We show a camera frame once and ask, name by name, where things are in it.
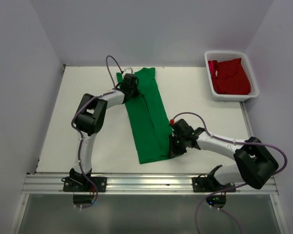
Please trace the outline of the green t shirt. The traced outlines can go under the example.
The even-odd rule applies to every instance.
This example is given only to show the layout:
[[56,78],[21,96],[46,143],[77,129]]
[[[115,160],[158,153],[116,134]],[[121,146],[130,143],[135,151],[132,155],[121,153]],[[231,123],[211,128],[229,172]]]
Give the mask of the green t shirt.
[[156,69],[135,72],[139,95],[125,103],[140,164],[169,159],[172,129],[156,82]]

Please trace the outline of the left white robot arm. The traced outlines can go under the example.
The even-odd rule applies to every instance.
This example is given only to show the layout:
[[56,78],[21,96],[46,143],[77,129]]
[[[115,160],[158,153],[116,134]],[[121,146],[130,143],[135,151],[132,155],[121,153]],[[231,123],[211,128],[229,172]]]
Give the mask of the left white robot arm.
[[138,78],[134,74],[126,73],[112,91],[99,96],[83,95],[71,122],[71,126],[79,134],[79,144],[75,165],[69,173],[69,178],[80,191],[87,191],[92,185],[92,151],[96,136],[103,127],[107,109],[138,97],[138,84]]

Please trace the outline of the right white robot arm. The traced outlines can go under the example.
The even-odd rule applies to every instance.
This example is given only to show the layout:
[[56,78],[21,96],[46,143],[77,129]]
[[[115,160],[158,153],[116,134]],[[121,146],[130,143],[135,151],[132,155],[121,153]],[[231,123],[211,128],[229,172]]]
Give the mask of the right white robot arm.
[[263,185],[277,171],[279,165],[258,138],[251,137],[240,144],[234,139],[221,138],[206,129],[193,129],[184,119],[171,120],[173,133],[169,136],[169,156],[176,157],[188,148],[211,151],[234,160],[230,166],[217,165],[207,175],[194,179],[206,192],[230,188],[235,183],[245,183],[254,189]]

